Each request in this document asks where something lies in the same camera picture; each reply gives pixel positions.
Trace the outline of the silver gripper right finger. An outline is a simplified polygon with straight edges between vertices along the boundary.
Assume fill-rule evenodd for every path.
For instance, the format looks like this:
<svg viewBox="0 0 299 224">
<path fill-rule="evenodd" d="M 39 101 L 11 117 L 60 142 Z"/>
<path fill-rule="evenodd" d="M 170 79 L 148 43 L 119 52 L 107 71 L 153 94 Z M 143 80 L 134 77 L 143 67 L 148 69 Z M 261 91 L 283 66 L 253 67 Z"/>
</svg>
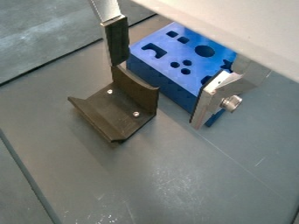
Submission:
<svg viewBox="0 0 299 224">
<path fill-rule="evenodd" d="M 231 70 L 231 73 L 219 71 L 201 88 L 190 120 L 195 129 L 203 126 L 219 109 L 234 112 L 242 103 L 239 95 L 257 88 L 271 73 L 270 68 L 242 55 L 235 58 Z"/>
</svg>

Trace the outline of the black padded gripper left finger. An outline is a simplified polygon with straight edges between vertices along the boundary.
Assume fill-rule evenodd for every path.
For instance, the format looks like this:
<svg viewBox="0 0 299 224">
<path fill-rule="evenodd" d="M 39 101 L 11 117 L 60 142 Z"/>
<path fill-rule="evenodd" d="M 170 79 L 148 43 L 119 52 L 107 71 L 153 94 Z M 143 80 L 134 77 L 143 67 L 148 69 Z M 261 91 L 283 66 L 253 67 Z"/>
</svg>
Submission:
<svg viewBox="0 0 299 224">
<path fill-rule="evenodd" d="M 88 2 L 100 22 L 110 63 L 116 67 L 130 56 L 127 16 L 122 14 L 118 0 L 88 0 Z"/>
</svg>

